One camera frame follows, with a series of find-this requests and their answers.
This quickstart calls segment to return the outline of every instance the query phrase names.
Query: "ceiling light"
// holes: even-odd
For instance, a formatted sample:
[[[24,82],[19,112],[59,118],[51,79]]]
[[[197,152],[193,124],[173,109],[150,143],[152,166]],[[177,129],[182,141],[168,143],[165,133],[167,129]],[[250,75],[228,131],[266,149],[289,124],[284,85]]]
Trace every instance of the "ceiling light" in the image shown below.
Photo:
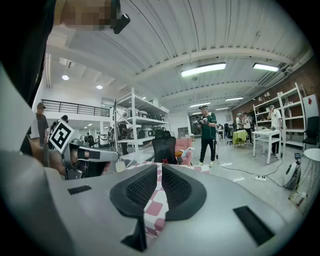
[[[216,110],[227,110],[228,107],[223,107],[223,108],[217,108]]]
[[[273,72],[277,72],[279,70],[279,68],[276,66],[264,65],[264,64],[259,64],[259,63],[255,63],[253,65],[253,68],[256,70],[268,70],[268,71],[273,71]]]
[[[207,105],[207,104],[210,104],[211,102],[204,102],[204,103],[200,103],[200,104],[196,104],[196,105],[191,105],[190,108],[193,108],[193,107],[197,107],[197,106],[202,106],[202,105]]]
[[[190,69],[190,70],[182,71],[181,76],[184,78],[187,76],[191,76],[191,75],[195,75],[195,74],[199,74],[199,73],[204,73],[204,72],[208,72],[208,71],[224,70],[225,68],[226,68],[226,63],[224,63],[224,62],[210,64],[210,65],[203,65],[203,66],[198,66],[198,67]]]
[[[236,100],[242,100],[244,97],[238,97],[238,98],[226,98],[225,101],[236,101]]]

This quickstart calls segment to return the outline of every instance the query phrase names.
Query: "black rectangular slot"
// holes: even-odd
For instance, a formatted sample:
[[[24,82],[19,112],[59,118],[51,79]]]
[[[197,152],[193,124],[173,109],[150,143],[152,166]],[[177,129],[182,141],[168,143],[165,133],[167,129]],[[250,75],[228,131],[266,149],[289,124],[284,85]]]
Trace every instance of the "black rectangular slot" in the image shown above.
[[[78,194],[87,190],[92,190],[92,187],[88,185],[84,185],[84,186],[78,186],[78,187],[68,189],[70,195]]]
[[[248,206],[235,208],[233,211],[258,246],[262,245],[275,235]]]

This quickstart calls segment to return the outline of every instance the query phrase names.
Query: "man in green shirt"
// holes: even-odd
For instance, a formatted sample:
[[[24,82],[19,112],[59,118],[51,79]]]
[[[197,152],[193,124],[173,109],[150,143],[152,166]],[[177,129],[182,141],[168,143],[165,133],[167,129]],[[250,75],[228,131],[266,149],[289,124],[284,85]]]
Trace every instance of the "man in green shirt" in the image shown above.
[[[199,125],[199,128],[202,129],[201,136],[201,153],[200,153],[200,166],[204,165],[204,159],[206,155],[207,146],[209,145],[211,150],[211,162],[209,164],[210,167],[214,166],[214,160],[216,156],[216,123],[217,118],[214,113],[209,113],[208,106],[203,105],[199,107],[201,110],[202,116],[201,121],[202,124]]]

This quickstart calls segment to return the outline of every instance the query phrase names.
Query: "pink chair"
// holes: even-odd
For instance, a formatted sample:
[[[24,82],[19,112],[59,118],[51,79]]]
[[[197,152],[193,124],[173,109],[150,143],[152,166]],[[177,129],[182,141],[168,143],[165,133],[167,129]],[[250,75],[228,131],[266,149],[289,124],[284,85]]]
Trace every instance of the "pink chair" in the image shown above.
[[[175,141],[175,151],[186,150],[192,147],[192,138],[177,138]],[[186,153],[186,157],[182,157],[182,165],[191,166],[192,151]]]

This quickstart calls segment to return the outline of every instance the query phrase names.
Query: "brown wall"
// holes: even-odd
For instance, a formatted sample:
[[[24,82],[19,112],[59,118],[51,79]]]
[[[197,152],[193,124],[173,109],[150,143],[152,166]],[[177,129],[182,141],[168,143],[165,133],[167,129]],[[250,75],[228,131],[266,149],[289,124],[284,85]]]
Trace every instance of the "brown wall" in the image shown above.
[[[271,89],[267,89],[266,91],[270,93],[270,99],[277,96],[278,92],[287,92],[295,87],[295,83],[298,85],[303,85],[306,96],[316,94],[318,107],[320,108],[320,65],[316,57],[312,57],[306,64],[298,68],[295,72],[290,74],[285,80],[277,84],[275,87]],[[294,94],[288,98],[289,101],[297,102],[299,101],[298,94]],[[237,118],[238,113],[251,112],[254,110],[253,104],[255,106],[259,105],[258,97],[255,100],[251,100],[246,104],[235,108],[232,110],[233,120]],[[276,108],[280,107],[279,103],[274,104]],[[291,108],[292,116],[301,116],[302,109],[301,106],[295,106]],[[293,119],[292,120],[292,128],[303,128],[303,123],[301,119]]]

